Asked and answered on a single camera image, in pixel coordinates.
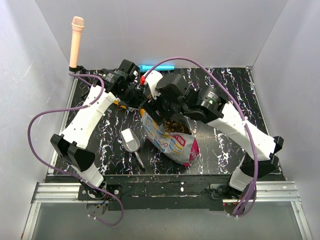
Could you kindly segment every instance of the white plastic scoop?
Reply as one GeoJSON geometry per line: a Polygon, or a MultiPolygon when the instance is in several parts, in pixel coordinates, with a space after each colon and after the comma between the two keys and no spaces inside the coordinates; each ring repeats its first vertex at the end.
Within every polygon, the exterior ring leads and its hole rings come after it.
{"type": "Polygon", "coordinates": [[[121,138],[122,138],[122,143],[125,150],[127,150],[130,153],[134,153],[140,166],[144,169],[145,166],[139,154],[137,153],[138,149],[140,148],[140,141],[138,137],[134,134],[134,132],[130,128],[127,128],[121,131],[121,138]]]}

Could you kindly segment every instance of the food bag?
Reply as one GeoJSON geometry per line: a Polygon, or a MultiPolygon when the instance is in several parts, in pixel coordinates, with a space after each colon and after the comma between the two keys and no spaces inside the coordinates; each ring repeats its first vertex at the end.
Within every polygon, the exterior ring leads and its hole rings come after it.
{"type": "Polygon", "coordinates": [[[198,143],[192,134],[189,121],[186,117],[182,117],[179,122],[188,128],[190,134],[181,132],[166,133],[164,125],[158,126],[146,111],[141,109],[140,113],[147,138],[160,151],[176,163],[187,167],[197,160],[199,157],[198,143]]]}

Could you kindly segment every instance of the white enclosure wall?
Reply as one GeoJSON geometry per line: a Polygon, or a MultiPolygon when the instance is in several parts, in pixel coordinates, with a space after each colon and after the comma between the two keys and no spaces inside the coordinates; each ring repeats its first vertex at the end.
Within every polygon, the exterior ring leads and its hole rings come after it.
{"type": "MultiPolygon", "coordinates": [[[[47,167],[33,156],[27,127],[37,113],[64,108],[71,88],[68,62],[34,0],[0,0],[0,239],[23,233],[37,182],[47,167]]],[[[61,114],[37,120],[32,138],[49,161],[61,114]]]]}
{"type": "Polygon", "coordinates": [[[294,180],[313,239],[320,239],[320,2],[289,0],[253,66],[272,135],[284,138],[284,174],[294,180]]]}
{"type": "Polygon", "coordinates": [[[288,0],[35,1],[67,59],[72,18],[84,18],[78,63],[101,69],[173,56],[206,67],[252,66],[288,0]]]}

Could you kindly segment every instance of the metal frame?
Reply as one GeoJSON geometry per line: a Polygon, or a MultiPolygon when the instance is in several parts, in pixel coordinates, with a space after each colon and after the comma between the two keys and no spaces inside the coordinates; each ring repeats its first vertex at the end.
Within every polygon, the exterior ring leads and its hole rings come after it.
{"type": "MultiPolygon", "coordinates": [[[[101,201],[78,200],[80,183],[38,183],[32,198],[30,213],[25,225],[22,240],[31,240],[35,230],[41,203],[100,203],[101,201]]],[[[258,181],[257,202],[291,202],[293,212],[303,240],[312,240],[305,218],[301,199],[293,181],[258,181]]],[[[234,199],[225,199],[233,203],[234,199]]]]}
{"type": "Polygon", "coordinates": [[[300,233],[303,240],[312,240],[312,235],[304,214],[304,211],[301,206],[300,201],[292,201],[291,202],[293,212],[295,215],[296,222],[298,223],[300,233]]]}
{"type": "Polygon", "coordinates": [[[31,240],[35,231],[39,211],[41,207],[41,202],[34,202],[31,204],[30,212],[24,227],[22,240],[31,240]]]}
{"type": "MultiPolygon", "coordinates": [[[[100,200],[78,200],[80,183],[38,183],[32,198],[33,203],[100,203],[100,200]]],[[[258,181],[257,202],[300,202],[300,196],[293,181],[258,181]]],[[[234,203],[235,199],[224,199],[234,203]]]]}

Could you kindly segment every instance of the black marble surface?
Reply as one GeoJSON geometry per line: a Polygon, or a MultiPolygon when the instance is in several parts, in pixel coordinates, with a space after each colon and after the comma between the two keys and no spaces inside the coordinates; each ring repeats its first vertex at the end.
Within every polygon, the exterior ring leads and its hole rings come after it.
{"type": "MultiPolygon", "coordinates": [[[[246,69],[208,68],[208,70],[239,102],[248,120],[266,133],[254,87],[246,69]]],[[[181,68],[173,72],[182,74],[195,89],[205,85],[215,86],[214,81],[199,68],[181,68]]],[[[71,106],[82,105],[81,96],[88,91],[89,88],[79,81],[71,106]]],[[[71,122],[75,114],[76,112],[70,112],[66,125],[71,122]]],[[[102,174],[228,174],[235,170],[245,154],[241,147],[219,130],[191,120],[191,128],[200,148],[200,158],[191,167],[182,166],[161,153],[145,138],[140,118],[138,110],[130,112],[115,104],[106,111],[92,133],[87,147],[96,154],[95,165],[102,174]],[[139,155],[145,171],[140,169],[136,157],[126,152],[122,145],[120,132],[126,128],[131,128],[140,139],[139,155]]],[[[73,168],[60,158],[56,161],[56,167],[74,172],[73,168]]]]}

